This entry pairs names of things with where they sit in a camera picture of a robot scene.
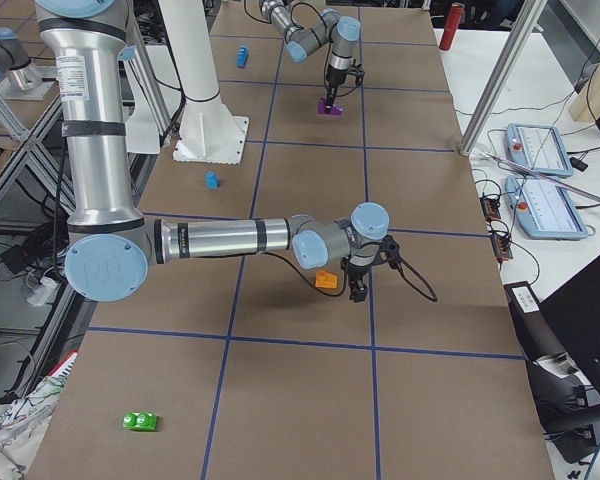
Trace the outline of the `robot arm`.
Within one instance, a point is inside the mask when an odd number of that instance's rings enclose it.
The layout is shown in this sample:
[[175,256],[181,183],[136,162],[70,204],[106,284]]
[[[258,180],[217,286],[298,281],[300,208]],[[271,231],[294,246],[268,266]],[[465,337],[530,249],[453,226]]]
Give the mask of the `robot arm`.
[[360,40],[360,21],[327,8],[317,14],[313,27],[304,27],[293,18],[292,11],[297,5],[299,2],[260,1],[259,9],[263,19],[282,35],[294,63],[305,61],[324,46],[330,48],[324,73],[326,95],[319,100],[318,113],[339,116],[342,114],[342,107],[336,103],[339,87],[348,76],[354,77],[355,87],[359,87],[365,75],[362,65],[354,59],[354,47]]
[[[356,206],[350,219],[327,224],[311,216],[170,224],[155,220],[153,233],[133,201],[123,120],[118,61],[128,46],[132,1],[35,1],[40,35],[52,49],[63,103],[62,135],[71,165],[75,210],[68,220],[69,250],[64,273],[84,297],[118,301],[135,293],[150,264],[188,258],[223,258],[294,252],[303,269],[339,260],[350,299],[366,299],[364,276],[397,248],[387,234],[389,215],[377,203]],[[223,103],[201,1],[159,1],[184,96],[174,159],[237,164],[249,119],[233,116]],[[354,64],[360,21],[326,9],[314,27],[293,21],[285,1],[259,1],[263,20],[282,35],[295,63],[323,46],[330,114],[337,89]]]

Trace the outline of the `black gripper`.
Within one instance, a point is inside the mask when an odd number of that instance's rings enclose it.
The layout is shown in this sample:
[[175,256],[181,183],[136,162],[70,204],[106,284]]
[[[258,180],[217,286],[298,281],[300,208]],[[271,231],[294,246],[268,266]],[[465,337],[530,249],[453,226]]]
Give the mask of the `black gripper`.
[[326,98],[325,106],[332,107],[337,98],[337,89],[343,85],[348,76],[354,78],[354,84],[359,87],[363,84],[364,68],[361,64],[353,64],[346,69],[336,69],[332,65],[327,66],[326,70]]
[[391,235],[385,236],[382,240],[367,241],[341,259],[341,267],[349,284],[351,301],[366,300],[368,287],[364,283],[364,278],[372,267],[384,264],[388,264],[394,270],[400,267],[400,246]]

